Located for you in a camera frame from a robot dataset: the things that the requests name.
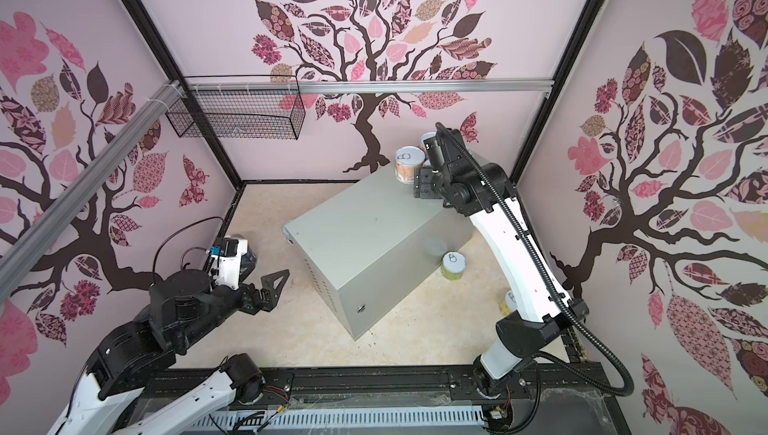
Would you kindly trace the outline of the tall blue labelled can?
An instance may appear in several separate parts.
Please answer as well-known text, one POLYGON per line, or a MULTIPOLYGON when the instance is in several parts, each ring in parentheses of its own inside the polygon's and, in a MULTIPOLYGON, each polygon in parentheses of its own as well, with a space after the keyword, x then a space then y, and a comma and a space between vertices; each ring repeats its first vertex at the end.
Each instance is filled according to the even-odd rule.
POLYGON ((240 276, 248 277, 249 274, 255 269, 256 264, 256 256, 250 248, 247 248, 246 252, 240 258, 240 276))

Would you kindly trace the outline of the left aluminium rail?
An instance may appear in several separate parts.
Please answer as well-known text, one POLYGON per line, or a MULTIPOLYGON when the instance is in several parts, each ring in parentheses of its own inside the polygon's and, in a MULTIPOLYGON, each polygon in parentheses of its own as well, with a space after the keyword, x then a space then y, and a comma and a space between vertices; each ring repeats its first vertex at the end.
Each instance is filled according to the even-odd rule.
POLYGON ((123 161, 132 147, 151 126, 182 95, 178 81, 167 81, 147 99, 138 113, 119 131, 116 138, 88 164, 52 205, 43 212, 38 222, 13 244, 1 259, 1 299, 11 292, 30 273, 36 262, 70 225, 112 171, 123 161))

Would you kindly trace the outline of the orange labelled can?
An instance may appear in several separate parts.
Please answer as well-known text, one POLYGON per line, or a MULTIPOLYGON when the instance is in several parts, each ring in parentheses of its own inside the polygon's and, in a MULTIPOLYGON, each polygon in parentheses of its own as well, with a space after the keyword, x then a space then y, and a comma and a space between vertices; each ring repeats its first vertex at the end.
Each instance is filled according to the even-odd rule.
POLYGON ((395 176, 403 184, 413 184, 425 160, 420 147, 404 146, 395 152, 395 176))

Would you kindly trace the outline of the pink labelled can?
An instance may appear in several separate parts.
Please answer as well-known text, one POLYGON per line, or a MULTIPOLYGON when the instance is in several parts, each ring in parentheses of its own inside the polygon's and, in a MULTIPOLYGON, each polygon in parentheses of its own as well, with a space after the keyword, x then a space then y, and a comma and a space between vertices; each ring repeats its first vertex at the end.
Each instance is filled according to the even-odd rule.
POLYGON ((436 132, 436 131, 429 131, 429 132, 426 132, 426 133, 424 133, 424 134, 423 134, 423 135, 420 137, 420 146, 421 146, 421 148, 422 148, 422 149, 425 149, 425 148, 426 148, 426 142, 427 142, 429 139, 432 139, 432 138, 434 138, 436 135, 437 135, 437 132, 436 132))

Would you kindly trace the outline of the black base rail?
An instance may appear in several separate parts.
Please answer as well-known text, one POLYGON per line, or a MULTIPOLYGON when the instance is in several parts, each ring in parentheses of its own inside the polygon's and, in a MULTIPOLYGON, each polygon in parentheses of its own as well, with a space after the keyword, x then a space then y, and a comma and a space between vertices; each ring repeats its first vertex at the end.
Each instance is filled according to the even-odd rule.
POLYGON ((374 404, 424 400, 427 404, 495 405, 508 399, 526 400, 534 389, 592 387, 550 363, 527 368, 483 386, 470 365, 370 366, 370 367, 272 367, 262 370, 266 394, 254 408, 277 405, 289 398, 297 405, 350 402, 361 397, 374 404))

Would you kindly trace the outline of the black right corner post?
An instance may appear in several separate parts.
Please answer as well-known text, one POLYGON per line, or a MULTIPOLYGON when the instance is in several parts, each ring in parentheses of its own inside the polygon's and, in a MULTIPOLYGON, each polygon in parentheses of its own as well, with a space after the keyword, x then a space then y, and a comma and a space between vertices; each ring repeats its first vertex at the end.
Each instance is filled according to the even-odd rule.
POLYGON ((576 20, 574 29, 565 45, 556 70, 553 75, 552 88, 547 92, 536 112, 533 121, 523 140, 518 158, 512 168, 509 179, 515 185, 519 184, 529 162, 531 161, 539 140, 552 115, 556 103, 563 93, 571 72, 577 64, 582 49, 594 27, 598 16, 602 13, 608 0, 586 0, 580 15, 576 20))

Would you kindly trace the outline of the green labelled can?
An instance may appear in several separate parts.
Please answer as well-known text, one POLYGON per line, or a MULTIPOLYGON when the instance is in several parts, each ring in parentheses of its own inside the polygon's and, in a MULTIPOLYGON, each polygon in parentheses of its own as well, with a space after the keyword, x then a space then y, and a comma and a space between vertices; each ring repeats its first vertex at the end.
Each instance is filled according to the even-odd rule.
POLYGON ((445 279, 456 281, 462 278, 466 266, 466 258, 461 253, 452 251, 443 255, 440 272, 445 279))

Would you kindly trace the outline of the grey metal cabinet box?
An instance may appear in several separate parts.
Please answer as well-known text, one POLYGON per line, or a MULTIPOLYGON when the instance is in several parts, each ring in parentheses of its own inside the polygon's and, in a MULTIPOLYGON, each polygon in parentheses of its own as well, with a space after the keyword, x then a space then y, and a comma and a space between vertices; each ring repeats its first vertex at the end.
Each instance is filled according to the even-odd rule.
POLYGON ((316 291, 359 339, 443 256, 471 239, 470 220, 439 199, 418 199, 390 167, 352 184, 283 227, 316 291))

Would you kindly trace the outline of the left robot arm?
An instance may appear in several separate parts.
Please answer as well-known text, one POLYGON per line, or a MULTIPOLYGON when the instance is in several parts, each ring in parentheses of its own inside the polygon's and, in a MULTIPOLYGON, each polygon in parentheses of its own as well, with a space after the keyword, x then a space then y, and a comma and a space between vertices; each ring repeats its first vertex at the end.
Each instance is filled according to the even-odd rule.
MULTIPOLYGON (((173 366, 231 315, 270 312, 290 276, 281 270, 236 288, 216 285, 202 270, 185 269, 154 283, 149 304, 112 330, 91 353, 52 434, 108 434, 147 384, 173 366)), ((287 403, 246 354, 226 358, 199 385, 148 418, 124 428, 129 434, 180 434, 198 419, 233 402, 253 404, 266 395, 287 403)))

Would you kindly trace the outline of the yellow labelled can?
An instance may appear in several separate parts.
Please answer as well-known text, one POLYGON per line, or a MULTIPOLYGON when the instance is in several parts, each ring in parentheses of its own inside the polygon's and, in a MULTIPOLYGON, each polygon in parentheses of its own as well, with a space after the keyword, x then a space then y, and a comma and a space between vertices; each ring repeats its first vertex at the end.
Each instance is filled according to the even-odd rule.
POLYGON ((511 313, 515 312, 516 310, 517 310, 517 304, 516 304, 515 297, 514 297, 512 291, 509 290, 505 294, 505 296, 504 296, 504 298, 503 298, 503 300, 502 300, 502 302, 500 304, 500 311, 503 314, 503 316, 506 317, 506 316, 510 315, 511 313))

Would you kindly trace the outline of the back aluminium rail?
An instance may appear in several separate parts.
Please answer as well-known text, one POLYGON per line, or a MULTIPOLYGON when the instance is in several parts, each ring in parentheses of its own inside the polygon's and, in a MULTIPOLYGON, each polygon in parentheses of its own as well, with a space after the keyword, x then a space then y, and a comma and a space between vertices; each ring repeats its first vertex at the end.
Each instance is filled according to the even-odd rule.
POLYGON ((554 81, 546 78, 492 78, 476 80, 387 80, 387 81, 187 81, 192 91, 287 90, 301 94, 344 93, 431 93, 431 92, 543 92, 554 81))

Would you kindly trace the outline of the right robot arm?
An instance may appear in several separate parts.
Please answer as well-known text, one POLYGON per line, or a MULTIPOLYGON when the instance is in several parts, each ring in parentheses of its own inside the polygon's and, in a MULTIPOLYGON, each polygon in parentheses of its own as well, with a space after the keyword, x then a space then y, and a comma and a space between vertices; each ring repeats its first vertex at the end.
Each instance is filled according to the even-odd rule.
POLYGON ((439 199, 472 222, 492 250, 515 303, 510 314, 497 322, 493 344, 475 362, 484 389, 491 391, 504 378, 543 359, 606 394, 633 394, 635 383, 629 370, 586 327, 586 302, 572 296, 547 264, 528 228, 518 191, 502 167, 480 162, 460 131, 443 124, 437 124, 435 135, 424 145, 429 174, 418 177, 417 195, 439 199), (620 385, 601 382, 546 352, 546 346, 569 329, 577 330, 606 358, 619 374, 620 385))

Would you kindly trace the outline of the aluminium rail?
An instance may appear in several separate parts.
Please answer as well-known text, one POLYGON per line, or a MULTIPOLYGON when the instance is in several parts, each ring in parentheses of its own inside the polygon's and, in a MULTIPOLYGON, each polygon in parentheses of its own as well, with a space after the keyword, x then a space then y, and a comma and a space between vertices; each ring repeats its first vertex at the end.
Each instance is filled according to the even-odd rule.
POLYGON ((132 147, 151 126, 182 95, 178 81, 167 81, 147 99, 138 113, 119 131, 116 138, 88 164, 52 205, 43 212, 38 222, 13 244, 1 259, 1 299, 11 292, 30 273, 36 262, 70 225, 112 171, 123 161, 132 147))
POLYGON ((192 91, 287 90, 301 94, 344 93, 431 93, 431 92, 543 92, 554 81, 546 78, 492 78, 476 80, 387 80, 387 81, 187 81, 192 91))

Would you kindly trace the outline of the black corner frame post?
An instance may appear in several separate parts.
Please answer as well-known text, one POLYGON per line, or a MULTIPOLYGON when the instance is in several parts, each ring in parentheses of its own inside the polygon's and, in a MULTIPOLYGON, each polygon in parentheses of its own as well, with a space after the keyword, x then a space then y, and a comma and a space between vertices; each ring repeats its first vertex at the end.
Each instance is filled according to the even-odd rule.
POLYGON ((189 85, 185 75, 180 70, 175 58, 173 57, 168 45, 163 39, 159 29, 154 23, 151 15, 146 9, 142 0, 120 0, 128 12, 134 25, 140 32, 148 48, 152 52, 155 60, 158 62, 161 70, 169 80, 177 82, 182 91, 182 101, 185 103, 187 112, 191 115, 192 121, 198 127, 202 138, 211 149, 215 159, 222 168, 231 185, 240 190, 244 186, 244 181, 237 172, 229 155, 225 151, 222 143, 214 135, 213 128, 207 117, 203 114, 203 109, 198 103, 197 98, 190 93, 189 85))

